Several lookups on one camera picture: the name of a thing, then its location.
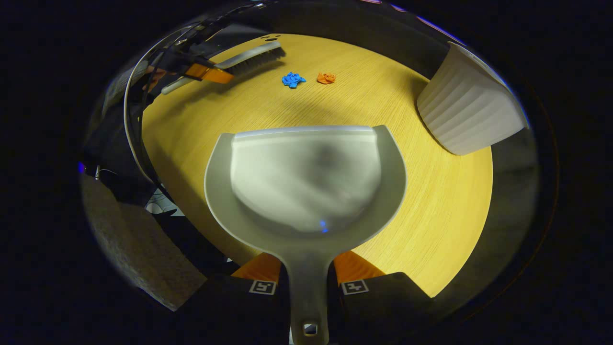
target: white ribbed bin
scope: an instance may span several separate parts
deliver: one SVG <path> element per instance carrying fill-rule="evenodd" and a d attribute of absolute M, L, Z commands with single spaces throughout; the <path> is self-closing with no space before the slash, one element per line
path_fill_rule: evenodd
<path fill-rule="evenodd" d="M 466 155 L 506 139 L 528 123 L 500 77 L 465 48 L 451 48 L 417 98 L 425 125 L 441 145 Z"/>

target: yellow table surface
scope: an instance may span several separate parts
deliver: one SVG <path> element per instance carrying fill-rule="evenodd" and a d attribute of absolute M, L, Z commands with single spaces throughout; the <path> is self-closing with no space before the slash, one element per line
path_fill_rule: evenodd
<path fill-rule="evenodd" d="M 143 140 L 159 177 L 194 226 L 243 265 L 259 251 L 227 234 L 204 197 L 205 169 L 221 133 L 386 125 L 405 159 L 406 197 L 387 228 L 354 251 L 385 273 L 405 272 L 435 296 L 464 265 L 483 229 L 492 193 L 490 148 L 461 157 L 442 148 L 416 110 L 428 80 L 410 68 L 344 42 L 293 34 L 277 39 L 287 56 L 276 63 L 226 85 L 189 83 L 146 109 Z M 245 42 L 212 60 L 220 62 L 264 40 Z M 284 86 L 281 77 L 288 72 L 306 82 L 296 89 Z M 337 81 L 317 83 L 318 72 L 332 72 Z"/>

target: wooden table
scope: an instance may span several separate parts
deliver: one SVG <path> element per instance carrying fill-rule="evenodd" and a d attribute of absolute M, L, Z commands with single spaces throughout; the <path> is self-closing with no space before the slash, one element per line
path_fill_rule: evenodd
<path fill-rule="evenodd" d="M 173 199 L 217 248 L 239 265 L 259 252 L 227 234 L 204 197 L 204 172 L 221 133 L 312 125 L 386 125 L 408 171 L 406 198 L 390 225 L 354 251 L 385 273 L 405 272 L 431 297 L 466 262 L 479 239 L 492 193 L 492 153 L 455 156 L 430 135 L 415 101 L 428 80 L 385 56 L 320 37 L 280 34 L 287 56 L 230 84 L 192 82 L 161 95 L 143 117 L 151 161 Z M 236 46 L 222 61 L 263 44 Z M 288 72 L 306 78 L 281 83 Z M 318 72 L 337 75 L 317 83 Z"/>

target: dustpan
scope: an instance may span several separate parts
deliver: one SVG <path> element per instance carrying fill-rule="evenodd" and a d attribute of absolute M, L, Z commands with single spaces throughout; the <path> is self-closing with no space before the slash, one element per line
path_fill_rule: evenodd
<path fill-rule="evenodd" d="M 217 222 L 285 265 L 296 344 L 328 343 L 332 260 L 381 231 L 405 190 L 404 160 L 385 126 L 222 134 L 204 178 Z M 314 334 L 306 333 L 308 325 L 316 326 Z"/>

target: hand brush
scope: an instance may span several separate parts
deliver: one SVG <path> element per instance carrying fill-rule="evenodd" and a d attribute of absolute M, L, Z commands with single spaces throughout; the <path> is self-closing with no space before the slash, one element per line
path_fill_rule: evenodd
<path fill-rule="evenodd" d="M 231 74 L 232 76 L 240 76 L 247 72 L 253 71 L 254 69 L 263 64 L 275 61 L 283 56 L 285 56 L 285 51 L 281 48 L 281 44 L 279 42 L 271 42 L 249 49 L 245 52 L 242 52 L 238 55 L 229 58 L 226 61 L 215 64 L 215 68 L 222 70 L 218 71 L 221 73 L 225 72 Z M 207 75 L 205 74 L 203 76 L 203 79 L 220 83 L 228 83 L 230 80 L 232 80 L 232 77 L 207 78 Z M 192 78 L 185 77 L 177 79 L 162 88 L 162 94 L 168 95 L 169 93 L 186 85 L 187 83 L 192 82 L 193 80 L 194 79 Z"/>

